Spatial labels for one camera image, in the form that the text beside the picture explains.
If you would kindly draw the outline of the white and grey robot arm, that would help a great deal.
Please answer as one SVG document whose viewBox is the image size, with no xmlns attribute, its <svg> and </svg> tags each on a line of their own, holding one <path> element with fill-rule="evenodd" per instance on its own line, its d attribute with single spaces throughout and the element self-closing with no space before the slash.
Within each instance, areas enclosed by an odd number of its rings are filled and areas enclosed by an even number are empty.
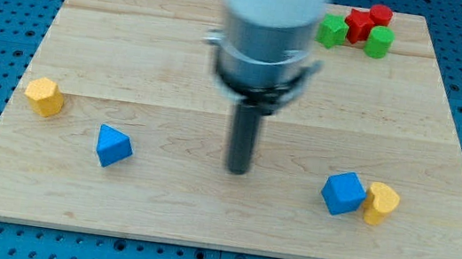
<svg viewBox="0 0 462 259">
<path fill-rule="evenodd" d="M 224 0 L 223 27 L 212 30 L 215 74 L 243 106 L 271 115 L 299 97 L 317 71 L 307 67 L 329 0 Z"/>
</svg>

